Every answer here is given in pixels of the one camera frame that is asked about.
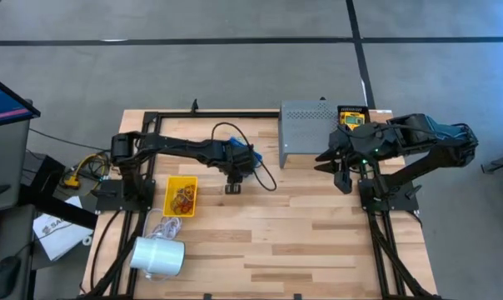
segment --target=paper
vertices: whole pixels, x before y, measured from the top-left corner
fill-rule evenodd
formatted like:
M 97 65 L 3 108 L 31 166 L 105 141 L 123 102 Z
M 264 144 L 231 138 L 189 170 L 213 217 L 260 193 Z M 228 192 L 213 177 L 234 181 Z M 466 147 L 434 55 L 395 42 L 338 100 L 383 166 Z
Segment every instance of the paper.
M 77 207 L 82 206 L 78 196 L 70 197 L 66 203 Z M 33 220 L 33 231 L 40 239 L 39 242 L 51 261 L 59 259 L 86 236 L 92 234 L 92 229 L 71 224 L 47 214 Z

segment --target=wooden table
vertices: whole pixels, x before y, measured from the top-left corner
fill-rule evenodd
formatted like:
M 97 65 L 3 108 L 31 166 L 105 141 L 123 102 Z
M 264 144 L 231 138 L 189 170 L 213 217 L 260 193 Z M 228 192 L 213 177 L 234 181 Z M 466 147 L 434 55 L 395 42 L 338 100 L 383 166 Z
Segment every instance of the wooden table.
M 144 112 L 126 110 L 120 132 L 140 130 Z M 388 118 L 390 111 L 371 111 L 374 121 Z M 186 244 L 181 273 L 164 283 L 153 283 L 139 272 L 135 299 L 202 298 L 204 293 L 215 298 L 293 298 L 294 293 L 307 299 L 381 298 L 370 230 L 356 180 L 354 192 L 343 195 L 333 185 L 331 174 L 313 170 L 314 157 L 310 156 L 289 156 L 286 168 L 281 170 L 275 118 L 166 118 L 161 134 L 199 141 L 209 138 L 212 127 L 222 121 L 235 123 L 255 144 L 278 188 L 267 192 L 254 177 L 248 177 L 241 195 L 225 195 L 226 178 L 217 169 L 192 159 L 159 155 L 153 207 L 162 208 L 169 175 L 193 175 L 199 178 L 197 210 L 195 217 L 182 219 L 177 236 Z M 222 126 L 215 138 L 230 136 L 238 137 L 238 133 Z M 403 165 L 402 158 L 392 159 L 382 163 L 381 171 L 392 173 Z M 271 186 L 264 170 L 259 176 Z M 106 212 L 98 218 L 83 279 L 86 290 L 95 247 L 111 215 Z M 420 224 L 406 212 L 392 212 L 391 218 L 401 259 L 422 287 L 436 293 Z M 149 228 L 159 219 L 152 214 Z M 97 280 L 116 257 L 122 220 L 123 212 L 102 242 Z M 393 293 L 390 263 L 386 263 Z M 129 259 L 122 270 L 120 293 L 126 291 L 128 273 Z

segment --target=white cup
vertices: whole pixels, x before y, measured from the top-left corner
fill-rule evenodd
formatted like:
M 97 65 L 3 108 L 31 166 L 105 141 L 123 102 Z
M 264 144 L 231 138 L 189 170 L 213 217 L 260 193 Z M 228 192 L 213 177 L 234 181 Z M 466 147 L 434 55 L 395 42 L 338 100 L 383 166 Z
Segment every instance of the white cup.
M 184 258 L 183 242 L 137 237 L 131 267 L 145 270 L 150 274 L 176 276 L 182 269 Z

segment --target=yellow tray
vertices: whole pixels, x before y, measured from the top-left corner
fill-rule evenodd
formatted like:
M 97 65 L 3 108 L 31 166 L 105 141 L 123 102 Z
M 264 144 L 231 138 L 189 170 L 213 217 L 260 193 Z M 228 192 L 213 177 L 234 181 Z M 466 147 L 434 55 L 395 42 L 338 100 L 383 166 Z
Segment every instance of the yellow tray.
M 194 217 L 198 177 L 170 176 L 162 215 L 165 217 Z

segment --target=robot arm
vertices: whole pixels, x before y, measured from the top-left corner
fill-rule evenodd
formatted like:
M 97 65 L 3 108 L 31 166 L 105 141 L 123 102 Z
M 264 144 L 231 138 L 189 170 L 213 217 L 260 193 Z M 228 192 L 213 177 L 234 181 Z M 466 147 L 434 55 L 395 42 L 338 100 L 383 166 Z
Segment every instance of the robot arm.
M 316 158 L 330 161 L 315 169 L 335 174 L 335 185 L 351 192 L 350 168 L 368 163 L 379 170 L 379 161 L 398 156 L 428 153 L 422 159 L 390 175 L 373 179 L 375 196 L 383 198 L 391 189 L 437 168 L 464 167 L 475 156 L 477 138 L 465 124 L 441 125 L 425 114 L 411 114 L 371 122 L 350 132 L 339 127 L 330 134 L 329 149 Z
M 208 167 L 218 168 L 227 175 L 226 193 L 239 193 L 238 183 L 252 174 L 257 165 L 253 145 L 239 145 L 215 139 L 191 142 L 160 136 L 157 133 L 120 133 L 112 137 L 111 163 L 120 168 L 125 194 L 142 193 L 139 188 L 142 185 L 142 176 L 138 168 L 157 154 L 194 158 Z

